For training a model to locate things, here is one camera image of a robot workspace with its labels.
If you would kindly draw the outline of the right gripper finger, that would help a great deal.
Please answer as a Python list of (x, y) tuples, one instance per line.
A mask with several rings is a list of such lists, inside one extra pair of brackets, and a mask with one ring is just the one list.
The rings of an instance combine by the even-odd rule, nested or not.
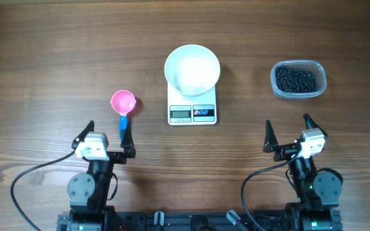
[(264, 153), (271, 153), (276, 152), (279, 149), (278, 140), (274, 133), (272, 124), (270, 120), (266, 120), (266, 128), (265, 128), (265, 140), (263, 145), (263, 152)]
[(305, 126), (306, 126), (307, 130), (318, 128), (322, 132), (322, 134), (324, 135), (324, 138), (325, 139), (328, 138), (328, 134), (310, 117), (310, 115), (308, 113), (305, 113), (303, 115), (303, 119), (305, 121)]

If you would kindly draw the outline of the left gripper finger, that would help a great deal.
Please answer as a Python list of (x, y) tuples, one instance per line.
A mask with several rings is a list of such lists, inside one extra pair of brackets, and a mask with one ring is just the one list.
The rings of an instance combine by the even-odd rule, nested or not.
[(121, 139), (120, 147), (123, 148), (124, 156), (126, 156), (126, 158), (135, 158), (136, 148), (132, 138), (130, 123), (127, 123), (124, 129), (119, 130), (119, 136)]
[(73, 140), (71, 147), (75, 150), (77, 146), (84, 141), (85, 137), (89, 132), (94, 131), (94, 121), (91, 120), (88, 125), (82, 130), (82, 132), (76, 136), (76, 138)]

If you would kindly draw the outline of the pink scoop blue handle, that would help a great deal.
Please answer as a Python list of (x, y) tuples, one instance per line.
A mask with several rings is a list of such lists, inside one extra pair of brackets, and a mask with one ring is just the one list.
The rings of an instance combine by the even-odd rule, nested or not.
[(128, 90), (119, 90), (111, 97), (110, 104), (112, 108), (120, 115), (119, 136), (121, 141), (123, 141), (130, 124), (128, 120), (128, 113), (133, 111), (135, 108), (136, 98), (133, 93)]

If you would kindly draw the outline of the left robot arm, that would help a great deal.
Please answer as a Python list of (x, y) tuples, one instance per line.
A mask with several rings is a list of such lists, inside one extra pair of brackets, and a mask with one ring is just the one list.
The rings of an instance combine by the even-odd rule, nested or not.
[(115, 208), (107, 205), (117, 190), (109, 194), (115, 164), (126, 164), (128, 158), (136, 156), (130, 123), (126, 117), (119, 122), (120, 147), (122, 151), (109, 151), (105, 133), (94, 131), (94, 121), (73, 140), (76, 156), (88, 161), (88, 169), (72, 177), (67, 185), (70, 197), (69, 214), (58, 216), (57, 230), (126, 230), (123, 220)]

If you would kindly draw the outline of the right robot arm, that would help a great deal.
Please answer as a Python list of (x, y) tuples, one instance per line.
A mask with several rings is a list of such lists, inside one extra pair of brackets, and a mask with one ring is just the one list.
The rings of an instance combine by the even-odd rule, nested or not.
[(342, 230), (339, 196), (343, 177), (331, 168), (316, 168), (313, 156), (324, 151), (328, 134), (308, 115), (306, 129), (291, 144), (280, 145), (271, 122), (266, 121), (263, 151), (288, 166), (289, 182), (297, 201), (287, 203), (282, 216), (285, 230)]

